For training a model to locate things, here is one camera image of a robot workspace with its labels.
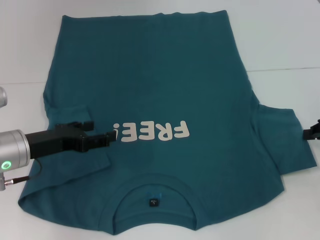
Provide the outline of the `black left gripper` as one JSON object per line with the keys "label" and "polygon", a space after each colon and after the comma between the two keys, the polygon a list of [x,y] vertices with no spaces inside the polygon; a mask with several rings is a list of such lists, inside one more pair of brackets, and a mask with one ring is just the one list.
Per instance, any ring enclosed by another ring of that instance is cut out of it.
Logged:
{"label": "black left gripper", "polygon": [[88,152],[91,149],[109,147],[117,139],[117,132],[87,136],[94,130],[93,121],[74,121],[57,124],[53,129],[26,134],[30,158],[37,159],[64,151]]}

